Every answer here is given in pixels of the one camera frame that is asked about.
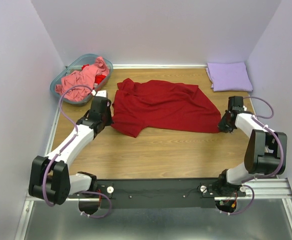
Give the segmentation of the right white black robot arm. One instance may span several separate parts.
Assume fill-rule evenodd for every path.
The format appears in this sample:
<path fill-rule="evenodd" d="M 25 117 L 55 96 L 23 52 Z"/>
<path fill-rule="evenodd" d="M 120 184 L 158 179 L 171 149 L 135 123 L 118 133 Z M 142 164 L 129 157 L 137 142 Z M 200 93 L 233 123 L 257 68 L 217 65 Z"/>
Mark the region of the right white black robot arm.
<path fill-rule="evenodd" d="M 228 108 L 218 124 L 223 133 L 242 130 L 249 138 L 243 163 L 225 169 L 212 185 L 219 195 L 227 196 L 253 179 L 272 178 L 285 171 L 287 135 L 263 124 L 260 116 L 246 110 L 244 97 L 228 98 Z"/>

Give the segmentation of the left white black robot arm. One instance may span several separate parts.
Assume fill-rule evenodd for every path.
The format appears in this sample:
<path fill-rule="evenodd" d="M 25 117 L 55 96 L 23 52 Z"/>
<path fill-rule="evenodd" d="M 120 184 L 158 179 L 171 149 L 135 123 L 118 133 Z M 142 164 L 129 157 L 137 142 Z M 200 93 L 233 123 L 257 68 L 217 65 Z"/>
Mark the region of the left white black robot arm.
<path fill-rule="evenodd" d="M 52 152 L 32 162 L 29 195 L 49 206 L 61 205 L 69 195 L 81 193 L 90 198 L 97 190 L 95 175 L 69 174 L 69 167 L 81 152 L 107 126 L 112 124 L 111 101 L 105 90 L 94 96 L 90 109 L 76 121 L 72 132 Z"/>

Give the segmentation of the dark red t shirt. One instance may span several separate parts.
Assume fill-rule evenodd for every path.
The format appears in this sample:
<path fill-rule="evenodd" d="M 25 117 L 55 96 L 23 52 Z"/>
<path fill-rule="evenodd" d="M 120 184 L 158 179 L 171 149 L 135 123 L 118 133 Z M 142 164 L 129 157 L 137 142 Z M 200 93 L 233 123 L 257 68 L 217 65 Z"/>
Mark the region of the dark red t shirt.
<path fill-rule="evenodd" d="M 112 127 L 136 138 L 148 127 L 215 134 L 220 111 L 197 85 L 163 80 L 117 84 Z"/>

